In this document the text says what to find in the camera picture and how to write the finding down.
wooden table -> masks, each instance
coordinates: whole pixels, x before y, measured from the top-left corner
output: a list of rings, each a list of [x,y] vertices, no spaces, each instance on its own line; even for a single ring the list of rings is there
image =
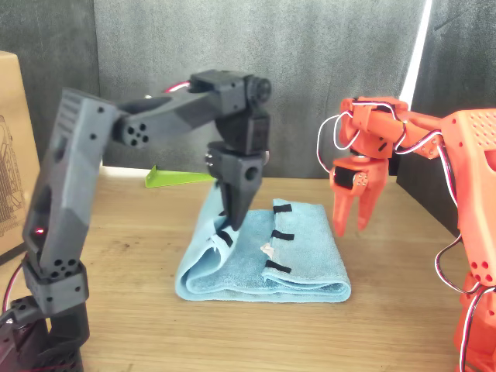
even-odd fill
[[[82,255],[91,337],[87,372],[453,371],[461,306],[433,260],[453,237],[390,180],[369,226],[336,239],[352,284],[341,304],[184,301],[174,275],[209,182],[145,189],[142,178],[101,176]],[[320,203],[327,180],[264,179],[253,208],[272,198]],[[19,260],[0,267],[0,291]],[[443,267],[462,283],[462,246]],[[23,279],[13,298],[25,295]]]

green plastic piece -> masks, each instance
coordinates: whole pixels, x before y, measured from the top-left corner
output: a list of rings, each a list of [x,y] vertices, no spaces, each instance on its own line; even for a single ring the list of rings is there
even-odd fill
[[[162,186],[171,186],[172,184],[190,184],[191,182],[211,181],[213,179],[210,174],[205,173],[161,171],[154,165],[146,176],[145,185],[147,188],[160,188]]]

folded towel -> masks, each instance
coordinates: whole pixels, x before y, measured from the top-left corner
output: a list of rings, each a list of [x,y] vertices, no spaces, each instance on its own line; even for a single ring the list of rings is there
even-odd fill
[[[201,209],[176,275],[187,300],[340,302],[350,280],[321,205],[274,200],[250,211],[239,232],[226,226],[220,188]]]

gray curtain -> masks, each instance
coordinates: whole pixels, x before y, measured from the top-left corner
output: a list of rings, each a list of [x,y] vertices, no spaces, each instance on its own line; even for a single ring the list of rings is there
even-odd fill
[[[19,58],[42,160],[62,88],[99,94],[93,0],[0,0],[0,50]]]
[[[496,106],[495,19],[494,0],[433,2],[413,111],[444,117]],[[458,213],[440,160],[402,157],[398,183],[457,235]]]
[[[398,96],[424,2],[410,0],[95,0],[100,91],[156,95],[216,68],[270,78],[271,159],[265,175],[327,177],[315,158],[320,122],[343,98]],[[327,164],[346,155],[322,139]],[[109,147],[104,164],[205,171],[213,125],[160,148]]]

printed diagram on box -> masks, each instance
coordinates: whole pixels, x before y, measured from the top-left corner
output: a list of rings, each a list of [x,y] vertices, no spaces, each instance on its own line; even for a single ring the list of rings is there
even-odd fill
[[[23,195],[12,136],[0,115],[0,237],[24,223],[26,211]]]

